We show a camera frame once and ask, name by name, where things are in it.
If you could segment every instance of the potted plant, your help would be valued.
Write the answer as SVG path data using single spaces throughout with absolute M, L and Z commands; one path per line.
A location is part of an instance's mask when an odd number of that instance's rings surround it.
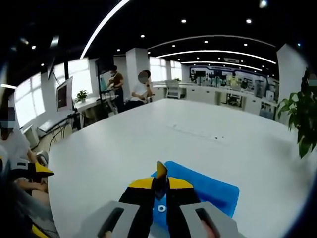
M 87 91 L 86 90 L 81 90 L 79 91 L 79 93 L 77 93 L 77 102 L 81 101 L 82 103 L 86 101 L 86 98 L 87 98 Z
M 317 143 L 316 96 L 310 91 L 291 93 L 288 99 L 283 99 L 278 104 L 278 108 L 280 108 L 278 118 L 282 112 L 288 112 L 288 128 L 298 130 L 297 143 L 300 158 L 309 155 Z

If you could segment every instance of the black pants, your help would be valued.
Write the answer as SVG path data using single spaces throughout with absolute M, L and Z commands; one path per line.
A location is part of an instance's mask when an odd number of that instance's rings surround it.
M 124 111 L 124 99 L 123 99 L 122 87 L 115 90 L 115 95 L 117 95 L 117 98 L 115 99 L 115 104 L 118 108 L 118 113 L 121 113 Z
M 129 101 L 125 104 L 125 110 L 130 110 L 132 108 L 137 108 L 139 106 L 144 105 L 144 102 L 142 101 Z

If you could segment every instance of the white column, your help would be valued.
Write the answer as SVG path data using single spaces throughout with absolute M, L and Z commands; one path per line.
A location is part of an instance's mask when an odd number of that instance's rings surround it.
M 166 78 L 168 80 L 173 79 L 172 78 L 172 68 L 170 66 L 170 61 L 166 61 Z
M 147 49 L 133 48 L 126 52 L 127 75 L 130 92 L 138 82 L 138 75 L 143 70 L 150 70 Z
M 301 90 L 302 77 L 308 64 L 304 57 L 288 44 L 278 50 L 277 60 L 279 69 L 278 101 L 280 102 L 284 98 L 289 98 L 291 93 Z M 279 121 L 288 125 L 288 118 L 287 113 L 282 113 Z

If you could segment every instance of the black ceiling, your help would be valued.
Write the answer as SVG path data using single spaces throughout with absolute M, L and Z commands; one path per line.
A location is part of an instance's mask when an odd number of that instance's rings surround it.
M 11 71 L 14 72 L 11 84 L 17 85 L 41 69 L 45 70 L 41 68 L 41 63 L 51 53 L 49 45 L 54 35 L 60 36 L 58 54 L 67 54 L 69 59 L 79 58 L 95 28 L 118 2 L 47 0 L 12 6 L 11 11 L 4 16 L 10 24 L 2 22 L 7 36 L 6 47 L 16 47 L 16 51 L 10 50 Z M 261 9 L 258 0 L 130 0 L 100 31 L 86 56 L 94 58 L 117 54 L 117 49 L 122 54 L 133 47 L 150 48 L 181 38 L 224 34 L 258 39 L 276 47 L 241 38 L 203 37 L 169 43 L 149 51 L 156 57 L 180 51 L 226 50 L 277 62 L 276 51 L 286 42 L 294 46 L 298 42 L 302 43 L 301 50 L 311 46 L 310 41 L 306 40 L 308 34 L 303 26 L 309 26 L 309 19 L 313 15 L 309 13 L 311 8 L 306 8 L 304 4 L 276 2 L 270 0 L 268 7 Z M 252 24 L 246 24 L 247 18 L 252 19 Z M 21 37 L 29 45 L 19 41 Z M 36 50 L 31 49 L 32 45 L 36 45 Z M 196 61 L 197 57 L 199 61 L 218 61 L 218 57 L 239 59 L 244 61 L 243 64 L 253 67 L 264 65 L 264 74 L 278 75 L 277 65 L 236 54 L 195 53 L 167 59 Z

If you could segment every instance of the window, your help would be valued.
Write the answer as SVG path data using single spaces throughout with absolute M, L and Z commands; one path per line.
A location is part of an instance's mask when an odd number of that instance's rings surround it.
M 40 73 L 21 83 L 15 89 L 14 96 L 16 115 L 20 126 L 24 126 L 45 112 Z
M 172 79 L 182 80 L 182 64 L 177 61 L 170 61 Z
M 79 93 L 79 91 L 81 90 L 86 90 L 88 94 L 93 93 L 88 59 L 78 59 L 68 62 L 68 73 L 69 77 L 73 77 L 73 99 L 77 97 L 77 93 Z M 59 82 L 55 83 L 55 87 L 57 88 L 59 84 L 65 82 L 64 63 L 56 65 L 54 67 L 54 74 Z
M 152 82 L 167 80 L 166 61 L 164 59 L 150 57 L 150 71 Z

